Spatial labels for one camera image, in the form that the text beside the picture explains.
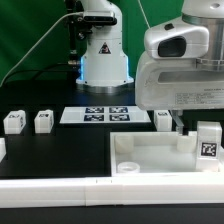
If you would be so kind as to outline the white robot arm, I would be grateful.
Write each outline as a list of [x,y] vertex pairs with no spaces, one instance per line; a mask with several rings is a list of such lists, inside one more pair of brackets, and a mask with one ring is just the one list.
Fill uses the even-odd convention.
[[[82,84],[118,87],[127,58],[115,31],[93,34]],[[142,110],[224,108],[224,0],[184,0],[181,17],[149,28],[135,78]]]

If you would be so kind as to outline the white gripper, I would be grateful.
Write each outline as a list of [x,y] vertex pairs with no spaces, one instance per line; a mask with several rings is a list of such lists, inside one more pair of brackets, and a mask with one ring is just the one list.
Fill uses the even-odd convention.
[[171,110],[182,135],[182,110],[224,108],[224,72],[199,70],[193,59],[155,60],[144,52],[137,66],[135,103],[142,110]]

